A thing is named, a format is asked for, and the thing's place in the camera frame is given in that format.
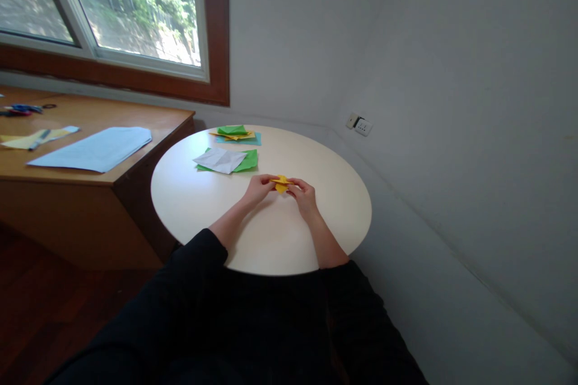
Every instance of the window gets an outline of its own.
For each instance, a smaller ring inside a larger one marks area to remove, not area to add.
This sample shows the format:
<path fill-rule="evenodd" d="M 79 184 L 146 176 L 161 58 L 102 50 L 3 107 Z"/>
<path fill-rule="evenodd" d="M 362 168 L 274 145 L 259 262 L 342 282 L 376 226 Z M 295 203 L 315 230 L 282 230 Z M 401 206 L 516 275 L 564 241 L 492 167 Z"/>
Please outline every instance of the window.
<path fill-rule="evenodd" d="M 228 105 L 228 0 L 0 0 L 0 67 Z"/>

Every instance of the person's left hand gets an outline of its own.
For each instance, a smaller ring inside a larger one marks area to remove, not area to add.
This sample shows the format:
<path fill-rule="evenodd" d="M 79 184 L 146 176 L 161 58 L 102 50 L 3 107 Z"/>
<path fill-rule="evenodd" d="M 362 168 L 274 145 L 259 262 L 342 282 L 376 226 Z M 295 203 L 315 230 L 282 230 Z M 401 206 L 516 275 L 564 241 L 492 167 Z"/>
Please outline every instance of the person's left hand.
<path fill-rule="evenodd" d="M 251 177 L 251 181 L 241 202 L 247 203 L 247 205 L 253 208 L 261 203 L 262 200 L 267 197 L 267 194 L 275 189 L 275 182 L 269 182 L 271 179 L 279 179 L 279 176 L 258 174 Z"/>

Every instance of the table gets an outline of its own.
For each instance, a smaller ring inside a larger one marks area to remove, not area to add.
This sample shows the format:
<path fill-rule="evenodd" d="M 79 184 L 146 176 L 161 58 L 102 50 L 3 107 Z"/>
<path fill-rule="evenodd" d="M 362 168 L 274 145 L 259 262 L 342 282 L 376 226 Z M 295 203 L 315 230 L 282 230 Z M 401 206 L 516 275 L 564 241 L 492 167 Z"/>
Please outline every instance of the table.
<path fill-rule="evenodd" d="M 159 160 L 152 176 L 152 202 L 169 232 L 186 244 L 241 198 L 251 176 L 283 174 L 315 187 L 317 205 L 329 228 L 347 254 L 354 251 L 371 223 L 371 200 L 357 172 L 310 138 L 265 126 L 245 128 L 262 133 L 263 145 L 216 143 L 206 130 L 176 143 Z M 207 147 L 257 149 L 259 164 L 252 171 L 232 174 L 198 170 L 192 160 Z M 311 234 L 294 198 L 271 192 L 244 221 L 226 266 L 271 276 L 318 269 Z"/>
<path fill-rule="evenodd" d="M 167 149 L 194 133 L 194 111 L 5 86 L 0 93 L 2 105 L 57 105 L 44 114 L 0 117 L 0 134 L 81 128 L 33 152 L 0 146 L 0 222 L 81 268 L 159 268 L 176 240 L 153 209 L 152 171 Z M 26 165 L 111 126 L 148 128 L 152 141 L 102 174 Z"/>

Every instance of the wooden window frame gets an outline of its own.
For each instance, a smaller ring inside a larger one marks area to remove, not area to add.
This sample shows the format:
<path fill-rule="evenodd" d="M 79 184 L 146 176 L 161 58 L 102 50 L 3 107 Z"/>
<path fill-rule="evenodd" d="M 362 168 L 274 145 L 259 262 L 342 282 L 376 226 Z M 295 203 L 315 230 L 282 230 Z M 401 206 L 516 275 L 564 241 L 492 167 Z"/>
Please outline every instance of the wooden window frame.
<path fill-rule="evenodd" d="M 229 0 L 205 0 L 210 82 L 0 45 L 0 69 L 229 106 Z"/>

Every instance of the desk surface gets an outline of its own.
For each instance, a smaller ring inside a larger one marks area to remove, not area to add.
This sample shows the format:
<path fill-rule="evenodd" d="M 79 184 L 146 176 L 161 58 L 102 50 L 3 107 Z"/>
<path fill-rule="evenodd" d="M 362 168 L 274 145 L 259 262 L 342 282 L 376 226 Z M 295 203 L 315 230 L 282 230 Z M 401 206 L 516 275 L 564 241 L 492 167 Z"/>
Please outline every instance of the desk surface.
<path fill-rule="evenodd" d="M 262 146 L 216 143 L 209 130 L 176 143 L 152 176 L 155 210 L 165 227 L 186 244 L 212 224 L 247 189 L 254 174 L 300 177 L 315 187 L 317 205 L 347 254 L 363 241 L 371 223 L 371 200 L 357 172 L 322 144 L 283 129 L 246 125 L 262 133 Z M 257 149 L 256 170 L 221 174 L 197 170 L 193 158 L 207 147 Z M 271 192 L 246 218 L 227 266 L 252 274 L 291 275 L 316 270 L 309 228 L 288 194 Z"/>
<path fill-rule="evenodd" d="M 0 93 L 5 95 L 0 98 L 2 106 L 12 103 L 29 105 L 54 103 L 57 105 L 56 108 L 44 110 L 44 114 L 34 113 L 26 117 L 0 116 L 0 134 L 2 135 L 29 135 L 39 129 L 59 129 L 69 125 L 80 128 L 79 132 L 42 144 L 33 152 L 0 146 L 0 180 L 112 185 L 179 125 L 194 115 L 194 111 L 175 108 L 15 87 L 0 86 Z M 26 165 L 28 161 L 112 126 L 148 128 L 152 133 L 152 141 L 109 172 L 102 174 L 74 168 Z"/>

